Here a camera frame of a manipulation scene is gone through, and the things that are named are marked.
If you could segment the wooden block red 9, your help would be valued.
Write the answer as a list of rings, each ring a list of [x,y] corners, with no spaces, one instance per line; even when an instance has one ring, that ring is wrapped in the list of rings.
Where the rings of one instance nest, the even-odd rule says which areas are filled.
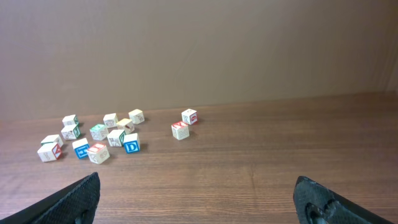
[[[197,111],[193,109],[187,109],[182,112],[182,121],[189,125],[193,125],[198,121]]]

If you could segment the wooden block plain back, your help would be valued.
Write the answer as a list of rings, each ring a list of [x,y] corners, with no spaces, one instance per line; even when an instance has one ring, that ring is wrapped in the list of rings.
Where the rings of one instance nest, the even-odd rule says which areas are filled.
[[[118,117],[116,113],[106,114],[103,117],[104,125],[107,128],[115,128],[117,126]]]

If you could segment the wooden block green side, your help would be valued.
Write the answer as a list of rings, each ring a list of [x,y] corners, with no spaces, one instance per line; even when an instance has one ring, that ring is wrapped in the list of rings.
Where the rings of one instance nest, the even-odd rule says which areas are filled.
[[[126,135],[123,129],[114,129],[108,135],[108,142],[111,147],[123,147],[124,136]]]

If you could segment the wooden block blue D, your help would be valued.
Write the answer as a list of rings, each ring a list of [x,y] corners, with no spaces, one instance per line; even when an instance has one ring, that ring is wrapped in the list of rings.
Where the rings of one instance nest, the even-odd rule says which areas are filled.
[[[139,152],[141,150],[140,140],[137,133],[125,135],[123,144],[125,151],[128,154]]]

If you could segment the wooden block red side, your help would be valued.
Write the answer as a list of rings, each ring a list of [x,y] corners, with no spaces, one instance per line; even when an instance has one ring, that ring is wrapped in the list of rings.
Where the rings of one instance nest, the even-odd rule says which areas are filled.
[[[56,142],[44,144],[37,151],[42,162],[56,161],[62,155],[61,147]]]

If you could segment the wooden block yellow top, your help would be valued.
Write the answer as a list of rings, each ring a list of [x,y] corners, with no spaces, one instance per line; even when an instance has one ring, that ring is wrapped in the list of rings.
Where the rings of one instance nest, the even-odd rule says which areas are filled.
[[[134,123],[131,119],[124,118],[116,123],[118,129],[124,130],[126,134],[131,134],[134,130]]]

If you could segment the wooden block red X top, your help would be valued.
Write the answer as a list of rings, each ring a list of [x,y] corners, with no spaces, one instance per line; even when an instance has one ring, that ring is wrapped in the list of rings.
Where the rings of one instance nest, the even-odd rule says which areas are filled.
[[[171,125],[173,137],[178,140],[185,139],[189,137],[189,125],[183,121],[179,121]]]

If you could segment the wooden block green top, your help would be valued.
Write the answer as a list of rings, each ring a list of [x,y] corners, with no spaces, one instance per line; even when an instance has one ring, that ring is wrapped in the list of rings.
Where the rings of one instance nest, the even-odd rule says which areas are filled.
[[[104,124],[97,124],[90,128],[91,136],[94,140],[102,141],[107,138],[109,131]]]

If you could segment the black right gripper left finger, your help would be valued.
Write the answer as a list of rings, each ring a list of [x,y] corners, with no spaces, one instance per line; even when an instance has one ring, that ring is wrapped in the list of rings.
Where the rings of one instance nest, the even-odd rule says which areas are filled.
[[[100,178],[94,172],[43,200],[1,220],[20,224],[92,224],[100,200]]]

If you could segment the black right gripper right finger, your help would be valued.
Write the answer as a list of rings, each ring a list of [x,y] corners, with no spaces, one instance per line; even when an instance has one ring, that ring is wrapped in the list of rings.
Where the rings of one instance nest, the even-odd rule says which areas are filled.
[[[300,224],[392,224],[306,176],[297,178],[293,201]]]

